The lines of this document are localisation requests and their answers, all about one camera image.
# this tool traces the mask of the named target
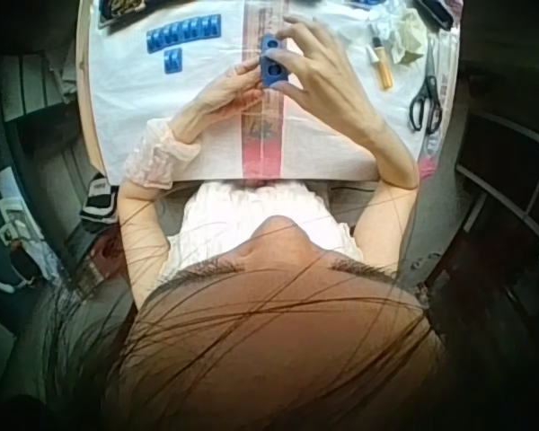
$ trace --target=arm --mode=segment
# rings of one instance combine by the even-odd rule
[[[296,74],[303,88],[287,82],[271,88],[375,157],[381,181],[359,218],[355,239],[367,265],[395,270],[418,193],[417,165],[369,102],[345,49],[329,30],[316,20],[288,17],[286,21],[293,25],[276,36],[293,39],[304,55],[284,49],[271,49],[266,55]]]
[[[258,59],[230,68],[169,121],[148,122],[144,143],[126,162],[118,194],[119,223],[132,295],[139,309],[168,259],[169,243],[154,202],[172,186],[172,171],[199,152],[196,139],[209,125],[260,101]]]

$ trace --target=wooden table edge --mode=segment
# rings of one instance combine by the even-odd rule
[[[88,70],[88,46],[90,39],[90,8],[92,0],[80,0],[78,23],[75,35],[75,74],[77,80],[78,106],[82,123],[82,135],[90,163],[101,174],[106,175],[102,159],[90,97],[90,75]]]

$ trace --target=wrist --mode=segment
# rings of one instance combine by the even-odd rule
[[[388,127],[383,117],[377,113],[361,117],[356,137],[352,140],[372,153],[386,146]]]
[[[191,144],[206,128],[205,116],[199,108],[190,103],[169,122],[173,137],[184,144]]]

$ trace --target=hand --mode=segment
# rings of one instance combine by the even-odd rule
[[[184,107],[170,122],[173,135],[190,144],[208,126],[232,117],[263,97],[258,57],[228,69]]]
[[[344,47],[323,24],[286,17],[293,25],[278,31],[276,38],[291,38],[303,51],[300,56],[285,49],[269,49],[266,56],[297,76],[300,89],[286,81],[270,88],[284,93],[304,110],[355,142],[376,131],[383,120],[369,102]]]

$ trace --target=scissors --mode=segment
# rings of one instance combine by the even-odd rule
[[[410,121],[413,129],[419,132],[423,128],[423,117],[425,113],[425,102],[429,100],[431,112],[429,113],[429,123],[427,126],[427,134],[433,135],[439,130],[441,120],[443,119],[443,110],[439,103],[439,94],[437,93],[437,78],[435,77],[435,60],[433,58],[433,41],[429,40],[428,45],[428,63],[425,69],[425,79],[421,86],[420,92],[413,98],[410,105]],[[419,105],[419,117],[415,120],[414,112]]]

